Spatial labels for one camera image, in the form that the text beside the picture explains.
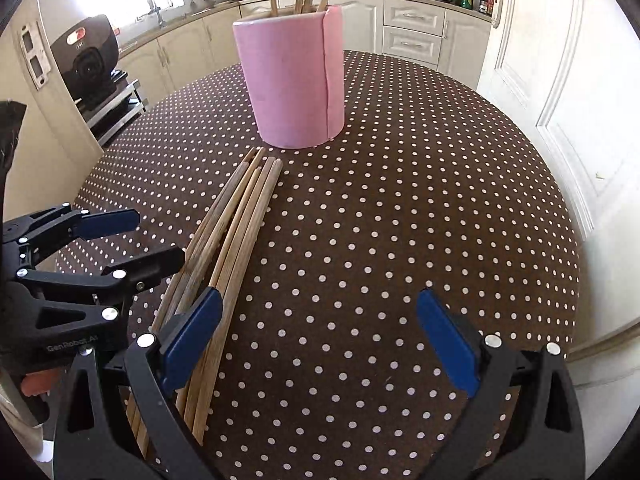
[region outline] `kitchen counter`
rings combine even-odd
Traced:
[[[167,25],[163,28],[156,27],[145,34],[135,38],[128,43],[125,43],[120,47],[120,57],[126,56],[141,46],[147,44],[149,41],[153,41],[163,34],[171,32],[176,28],[179,28],[187,23],[195,22],[196,20],[200,20],[206,16],[210,16],[211,14],[215,14],[216,12],[222,12],[223,10],[233,9],[234,7],[239,7],[244,4],[255,3],[255,2],[264,2],[267,0],[242,0],[241,2],[222,2],[220,4],[215,5],[211,9],[204,9],[196,12],[194,14],[189,14],[186,17],[176,18],[167,23]],[[436,7],[443,7],[444,9],[455,10],[456,12],[461,12],[463,14],[468,14],[469,16],[473,16],[474,18],[478,18],[479,20],[484,20],[486,22],[491,21],[491,16],[486,16],[485,14],[481,14],[476,10],[468,10],[463,9],[462,7],[458,7],[452,4],[447,4],[445,2],[441,2],[439,0],[407,0],[409,2],[419,2],[422,4],[429,4]]]

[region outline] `sink faucet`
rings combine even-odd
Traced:
[[[149,12],[147,15],[151,15],[153,13],[158,17],[158,27],[163,28],[166,25],[166,21],[162,18],[162,14],[160,14],[160,6],[156,5],[155,0],[146,0],[149,4]]]

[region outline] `polka dot tablecloth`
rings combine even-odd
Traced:
[[[571,341],[574,232],[531,143],[427,68],[347,52],[345,71],[344,131],[308,150],[271,149],[284,170],[204,442],[230,479],[416,478],[466,405],[416,321],[425,286],[513,348]],[[92,211],[136,208],[139,229],[69,245],[60,270],[100,272],[151,248],[186,247],[254,145],[239,66],[175,92],[120,135],[76,200]],[[165,288],[135,298],[133,338]],[[515,398],[507,394],[480,464],[495,455]]]

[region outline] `blue gripper pad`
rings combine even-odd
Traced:
[[[429,288],[418,296],[418,321],[436,351],[444,371],[453,385],[465,390],[471,398],[476,394],[480,379],[476,373],[476,356],[447,313],[447,307]]]
[[[135,209],[109,211],[83,216],[74,226],[73,234],[82,240],[95,240],[134,231],[138,224],[140,224],[140,215]]]
[[[180,316],[160,349],[162,377],[159,382],[165,395],[170,396],[187,383],[220,320],[222,297],[215,288],[207,287],[194,306]]]

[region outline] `cabinet door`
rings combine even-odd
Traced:
[[[384,0],[329,0],[342,7],[344,49],[382,54]]]
[[[444,9],[405,0],[385,0],[385,25],[442,36]]]
[[[234,37],[234,22],[239,19],[239,7],[216,12],[202,19],[209,40],[214,72],[240,63]]]
[[[176,89],[213,72],[209,41],[202,20],[160,36],[158,43]]]
[[[129,73],[129,81],[140,80],[150,107],[175,90],[157,40],[118,60],[118,68]]]
[[[242,14],[243,18],[253,16],[260,12],[271,12],[271,4],[268,0],[263,2],[252,2],[250,4],[243,4],[240,6],[240,14]]]
[[[438,72],[475,90],[490,31],[491,23],[447,9]]]
[[[395,27],[385,27],[384,36],[384,54],[438,63],[441,37]]]

